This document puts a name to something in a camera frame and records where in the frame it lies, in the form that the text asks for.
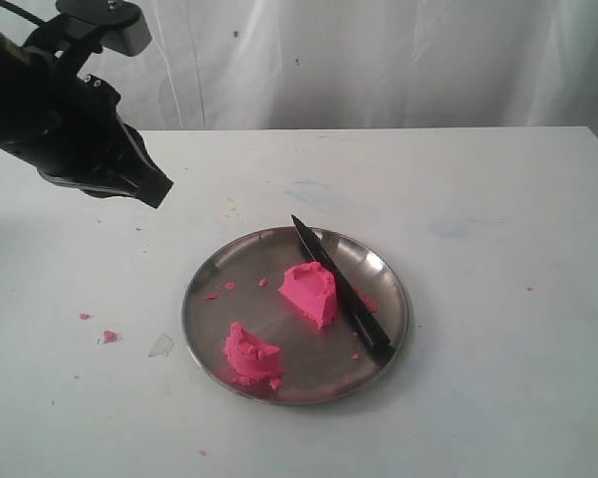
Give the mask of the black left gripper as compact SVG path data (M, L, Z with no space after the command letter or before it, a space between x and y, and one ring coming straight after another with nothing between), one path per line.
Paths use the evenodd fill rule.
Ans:
M173 181L152 161L140 133L116 112L120 94L106 81L79 81L89 97L105 100L100 123L68 106L44 112L42 124L9 141L9 153L45 180L98 198L128 197L157 209Z

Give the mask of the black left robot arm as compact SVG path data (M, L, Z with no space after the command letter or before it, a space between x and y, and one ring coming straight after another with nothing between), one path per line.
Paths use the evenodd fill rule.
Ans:
M157 208L172 181L119 116L120 94L98 77L78 75L101 52L104 33L77 30L65 14L21 46L0 33L0 149L54 185Z

